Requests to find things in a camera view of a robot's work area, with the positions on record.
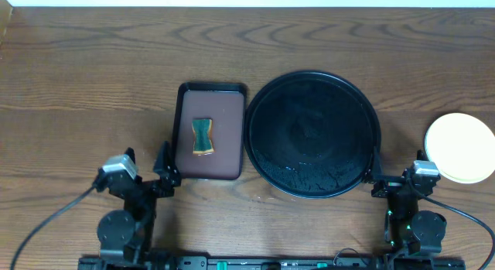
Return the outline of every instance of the wood grain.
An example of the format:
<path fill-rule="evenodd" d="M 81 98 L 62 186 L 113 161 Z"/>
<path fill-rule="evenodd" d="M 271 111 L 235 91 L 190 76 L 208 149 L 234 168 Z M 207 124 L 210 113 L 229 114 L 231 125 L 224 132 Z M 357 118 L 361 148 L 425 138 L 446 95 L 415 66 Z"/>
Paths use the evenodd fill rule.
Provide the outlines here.
<path fill-rule="evenodd" d="M 339 74 L 377 110 L 390 174 L 409 166 L 441 114 L 466 112 L 494 130 L 494 26 L 492 9 L 16 9 L 0 50 L 0 268 L 107 157 L 131 146 L 141 175 L 155 178 L 177 89 L 188 80 L 243 82 L 250 101 L 283 73 Z M 433 196 L 495 227 L 494 189 L 494 178 L 443 179 Z M 244 156 L 238 180 L 188 179 L 160 200 L 154 245 L 211 255 L 379 251 L 386 203 L 370 190 L 291 197 Z M 99 250 L 100 218 L 121 205 L 91 194 L 33 238 L 18 269 L 75 269 Z M 482 228 L 420 206 L 447 218 L 442 255 L 481 265 L 490 250 Z"/>

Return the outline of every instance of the green sponge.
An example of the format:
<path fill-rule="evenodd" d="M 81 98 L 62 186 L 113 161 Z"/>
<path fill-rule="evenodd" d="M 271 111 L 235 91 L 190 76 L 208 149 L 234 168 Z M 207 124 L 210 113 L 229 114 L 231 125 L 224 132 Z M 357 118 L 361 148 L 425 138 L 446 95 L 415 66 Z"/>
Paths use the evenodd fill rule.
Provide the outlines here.
<path fill-rule="evenodd" d="M 211 119 L 193 119 L 193 154 L 202 155 L 215 152 L 211 142 L 212 127 L 213 120 Z"/>

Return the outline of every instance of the green led light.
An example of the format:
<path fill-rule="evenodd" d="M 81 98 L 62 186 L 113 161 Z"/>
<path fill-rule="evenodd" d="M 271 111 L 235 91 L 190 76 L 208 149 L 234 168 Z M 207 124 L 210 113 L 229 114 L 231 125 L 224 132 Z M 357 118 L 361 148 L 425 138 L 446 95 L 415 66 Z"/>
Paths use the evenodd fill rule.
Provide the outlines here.
<path fill-rule="evenodd" d="M 226 261 L 219 261 L 217 263 L 217 270 L 227 270 L 227 262 Z"/>

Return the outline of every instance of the white plate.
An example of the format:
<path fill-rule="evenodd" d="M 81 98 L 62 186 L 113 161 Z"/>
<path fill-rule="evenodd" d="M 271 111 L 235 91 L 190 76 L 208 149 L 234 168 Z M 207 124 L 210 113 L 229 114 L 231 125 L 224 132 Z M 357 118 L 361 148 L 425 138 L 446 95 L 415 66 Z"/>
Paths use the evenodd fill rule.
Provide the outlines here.
<path fill-rule="evenodd" d="M 425 150 L 440 174 L 458 183 L 477 183 L 495 171 L 495 135 L 471 115 L 438 118 L 426 132 Z"/>

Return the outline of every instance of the black round plate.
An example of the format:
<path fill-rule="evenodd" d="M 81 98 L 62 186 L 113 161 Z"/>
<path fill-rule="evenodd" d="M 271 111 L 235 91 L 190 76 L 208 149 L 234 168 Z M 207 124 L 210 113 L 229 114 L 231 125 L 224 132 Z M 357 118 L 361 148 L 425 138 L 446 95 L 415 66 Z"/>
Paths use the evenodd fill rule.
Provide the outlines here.
<path fill-rule="evenodd" d="M 254 97 L 244 146 L 256 170 L 297 197 L 334 197 L 354 188 L 380 150 L 370 102 L 350 82 L 319 71 L 281 76 Z"/>

